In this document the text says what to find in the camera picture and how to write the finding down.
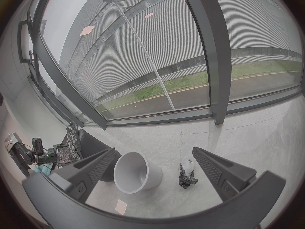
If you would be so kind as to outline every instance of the street light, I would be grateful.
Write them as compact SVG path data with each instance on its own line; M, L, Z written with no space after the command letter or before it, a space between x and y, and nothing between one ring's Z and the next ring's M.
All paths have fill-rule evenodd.
M124 17L124 19L126 20L127 24L129 25L129 27L131 28L131 30L132 30L132 32L134 33L135 37L137 38L139 44L141 45L141 47L142 47L142 49L143 49L145 55L147 56L147 59L148 59L148 61L150 62L151 66L152 66L152 68L153 68L153 70L154 70L154 72L155 72L155 74L156 74L156 76L157 76L157 78L158 78L158 80L159 80L159 82L160 82L162 88L163 88L163 91L164 91L164 93L165 93L165 95L166 95L166 97L167 97L167 99L168 99L168 101L169 101L169 103L170 103L171 108L172 108L173 110L175 110L175 108L174 108L174 106L173 106L173 103L172 103L172 101L171 101L171 99L170 99L170 96L169 96L169 94L168 94L168 92L167 92L167 90L166 90L166 88L165 88L165 86L164 86L164 84L163 84L163 82L162 82L162 80L161 80L161 77L160 77L160 75L159 75L159 73L158 73L158 71L157 71L155 65L153 64L153 62L152 62L150 56L148 55L148 53L147 53L147 51L146 51L146 49L145 49L143 43L141 42L141 40L140 40L138 34L135 32L135 29L132 27L130 21L127 19L126 15L125 15L125 14L123 13L123 11L121 10L120 6L118 6L118 4L116 3L116 2L120 2L120 1L126 1L126 0L103 0L103 2L109 2L109 3L113 2L113 3L116 5L116 7L118 8L118 10L120 11L120 13L122 14L122 16Z

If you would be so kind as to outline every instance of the road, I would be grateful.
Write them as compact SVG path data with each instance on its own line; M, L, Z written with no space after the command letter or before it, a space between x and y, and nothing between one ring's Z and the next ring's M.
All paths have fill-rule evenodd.
M300 82L300 72L284 72L252 76L231 81L230 101L292 87ZM175 109L209 104L209 86L201 86L169 94ZM103 111L107 119L126 118L170 111L165 95Z

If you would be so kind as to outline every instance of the grass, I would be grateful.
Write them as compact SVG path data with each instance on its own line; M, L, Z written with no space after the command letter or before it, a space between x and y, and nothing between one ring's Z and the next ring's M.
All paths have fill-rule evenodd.
M260 74L301 71L301 62L296 61L258 61L252 63L243 63L232 66L232 79L243 78L247 76L254 76ZM164 82L164 86L168 93L193 88L196 86L203 86L208 83L207 71L199 72L192 75L187 75L181 78L173 79ZM134 93L127 94L112 101L100 105L97 110L102 112L107 109L112 109L125 104L134 103L139 100L144 100L151 97L164 95L160 84L143 88Z

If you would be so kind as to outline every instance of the overcast sky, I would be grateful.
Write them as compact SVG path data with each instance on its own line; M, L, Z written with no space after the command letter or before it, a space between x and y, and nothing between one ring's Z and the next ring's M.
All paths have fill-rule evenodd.
M86 2L87 0L50 0L46 7L43 16L43 20L47 20L44 39L57 62L72 23Z

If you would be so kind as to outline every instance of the teal object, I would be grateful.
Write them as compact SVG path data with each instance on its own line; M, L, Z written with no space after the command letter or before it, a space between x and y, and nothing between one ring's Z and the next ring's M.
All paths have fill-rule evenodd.
M45 175L49 175L50 174L50 172L51 172L51 170L50 169L52 169L52 166L53 166L54 164L45 164L44 166L35 166L34 167L34 171L36 172L36 173L38 173L38 172L42 172L42 173L44 173Z

